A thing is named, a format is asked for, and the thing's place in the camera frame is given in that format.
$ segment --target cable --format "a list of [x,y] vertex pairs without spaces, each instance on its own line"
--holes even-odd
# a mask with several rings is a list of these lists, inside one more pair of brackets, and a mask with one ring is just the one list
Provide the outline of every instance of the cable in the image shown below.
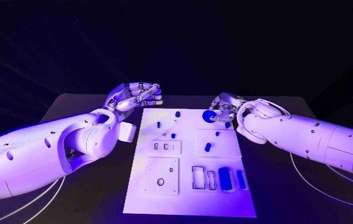
[[347,205],[353,205],[353,203],[349,203],[349,202],[346,202],[346,201],[337,199],[336,197],[333,197],[333,196],[330,196],[327,193],[324,193],[321,190],[318,190],[318,189],[310,184],[310,182],[305,180],[304,176],[301,175],[301,173],[300,173],[300,171],[298,171],[298,168],[297,168],[297,166],[295,166],[294,160],[292,160],[292,165],[294,165],[295,171],[297,171],[297,173],[300,174],[300,177],[302,178],[302,180],[305,181],[305,183],[307,183],[307,184],[308,184],[308,185],[310,185],[310,186],[311,186],[320,193],[323,193],[325,196],[328,196],[328,197],[333,198],[334,200],[337,200],[337,201],[346,203]]
[[34,201],[37,201],[37,199],[47,193],[47,191],[50,190],[50,188],[53,187],[53,185],[56,184],[59,180],[56,180],[52,184],[52,186],[46,189],[46,191],[26,204],[23,205],[16,211],[13,211],[9,215],[3,216],[0,218],[0,220],[6,219],[9,216],[11,216],[14,213],[17,213],[20,210],[23,210]]
[[353,179],[350,179],[344,174],[341,174],[328,164],[327,167],[331,169],[331,171],[334,171],[343,178],[346,178],[349,181],[353,182]]
[[36,214],[36,215],[34,215],[34,216],[33,216],[33,217],[32,217],[23,224],[26,224],[26,223],[29,223],[29,222],[32,221],[32,219],[40,214],[40,212],[45,210],[45,208],[46,208],[46,207],[49,206],[49,204],[52,203],[52,201],[53,201],[53,199],[55,199],[55,197],[56,197],[56,195],[58,195],[58,192],[59,192],[59,190],[60,190],[63,181],[65,181],[65,177],[62,178],[60,186],[59,186],[58,191],[56,191],[56,193],[55,193],[55,195],[53,195],[50,201],[47,202],[46,206],[42,208],[42,210],[39,211],[39,213],[37,213],[37,214]]
[[[272,102],[269,102],[269,101],[266,101],[266,102],[271,103],[274,106],[277,106],[277,107],[284,111],[284,113],[285,113],[287,115],[289,115],[288,111],[287,111],[279,105],[277,105],[275,103],[272,103]],[[294,160],[292,160],[292,166],[294,166],[294,168],[295,168],[297,173],[300,174],[301,179],[302,179],[302,180],[305,181],[305,183],[313,187],[314,190],[317,190],[317,191],[318,191],[321,194],[324,194],[327,197],[330,197],[330,198],[333,198],[334,200],[343,202],[344,204],[353,205],[353,203],[349,203],[349,202],[346,202],[346,201],[337,199],[336,197],[330,196],[327,193],[324,193],[321,190],[318,190],[318,189],[310,184],[310,182],[307,181],[307,179],[304,178],[304,176],[302,176],[301,173],[300,173],[300,170],[298,170],[298,168],[297,168],[297,165],[295,165],[295,163],[294,163]],[[328,168],[330,168],[330,169],[331,169],[331,170],[333,170],[341,177],[344,177],[347,180],[350,180],[350,181],[353,182],[353,180],[351,180],[349,177],[346,177],[340,172],[337,172],[330,166],[328,166]]]

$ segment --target black background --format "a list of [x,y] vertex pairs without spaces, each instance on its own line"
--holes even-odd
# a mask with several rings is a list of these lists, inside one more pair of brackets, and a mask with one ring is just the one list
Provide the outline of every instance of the black background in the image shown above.
[[0,0],[0,132],[60,93],[301,96],[351,126],[351,0]]

